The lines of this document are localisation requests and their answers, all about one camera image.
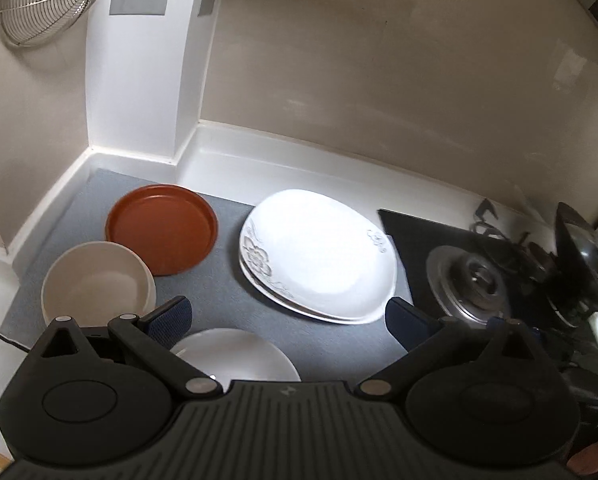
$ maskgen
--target black stove top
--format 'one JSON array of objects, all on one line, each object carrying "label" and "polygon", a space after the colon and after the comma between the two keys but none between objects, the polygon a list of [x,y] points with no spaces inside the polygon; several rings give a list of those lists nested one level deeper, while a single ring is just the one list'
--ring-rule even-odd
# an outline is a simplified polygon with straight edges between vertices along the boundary
[{"label": "black stove top", "polygon": [[[481,310],[484,319],[499,313],[505,314],[544,330],[559,326],[559,320],[540,285],[502,270],[502,262],[514,260],[514,245],[511,242],[386,210],[380,210],[379,216],[386,234],[393,238],[406,269],[413,304],[429,316],[439,318],[448,315],[447,309],[441,307],[439,292],[433,290],[434,285],[431,285],[428,276],[430,254],[440,252],[442,246],[449,246],[457,253],[476,255],[468,258],[477,260],[477,263],[483,260],[496,261],[496,265],[492,265],[492,274],[504,282],[504,287],[500,288],[505,290],[509,310],[489,304],[482,309],[473,307],[466,310]],[[475,274],[474,279],[482,277]],[[488,286],[487,277],[484,286]]]}]

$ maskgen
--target white bowl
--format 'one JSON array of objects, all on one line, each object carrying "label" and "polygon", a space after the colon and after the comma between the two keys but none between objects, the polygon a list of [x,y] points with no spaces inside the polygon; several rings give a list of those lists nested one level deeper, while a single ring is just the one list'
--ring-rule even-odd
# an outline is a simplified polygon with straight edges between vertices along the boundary
[{"label": "white bowl", "polygon": [[271,342],[236,328],[212,328],[183,338],[170,350],[228,390],[231,381],[300,381],[290,359]]},{"label": "white bowl", "polygon": [[49,324],[70,316],[79,326],[106,326],[121,314],[154,310],[153,275],[141,258],[113,242],[87,242],[57,258],[41,287],[41,312]]}]

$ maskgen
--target pot lid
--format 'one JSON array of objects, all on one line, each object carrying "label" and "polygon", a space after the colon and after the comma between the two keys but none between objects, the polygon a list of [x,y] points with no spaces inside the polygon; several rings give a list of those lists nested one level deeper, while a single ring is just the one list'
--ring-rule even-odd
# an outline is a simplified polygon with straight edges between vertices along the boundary
[{"label": "pot lid", "polygon": [[591,226],[567,223],[566,229],[581,257],[598,279],[598,234]]}]

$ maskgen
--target stove burner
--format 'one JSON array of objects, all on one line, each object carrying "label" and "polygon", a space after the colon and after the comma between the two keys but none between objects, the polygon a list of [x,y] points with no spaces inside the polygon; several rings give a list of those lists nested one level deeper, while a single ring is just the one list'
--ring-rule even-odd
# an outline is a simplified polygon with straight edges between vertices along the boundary
[{"label": "stove burner", "polygon": [[596,310],[562,276],[555,276],[543,287],[548,304],[567,328],[577,328]]},{"label": "stove burner", "polygon": [[510,316],[506,285],[487,258],[440,246],[428,254],[426,270],[430,288],[449,316],[477,326],[492,316]]}]

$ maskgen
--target beige bowl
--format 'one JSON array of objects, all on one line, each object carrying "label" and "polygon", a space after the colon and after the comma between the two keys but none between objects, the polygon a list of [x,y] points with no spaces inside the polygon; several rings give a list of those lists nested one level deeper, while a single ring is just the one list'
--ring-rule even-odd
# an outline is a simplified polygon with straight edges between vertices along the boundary
[{"label": "beige bowl", "polygon": [[133,251],[113,242],[87,242],[57,258],[41,287],[41,312],[49,324],[71,316],[79,326],[106,326],[121,314],[154,310],[153,275]]}]

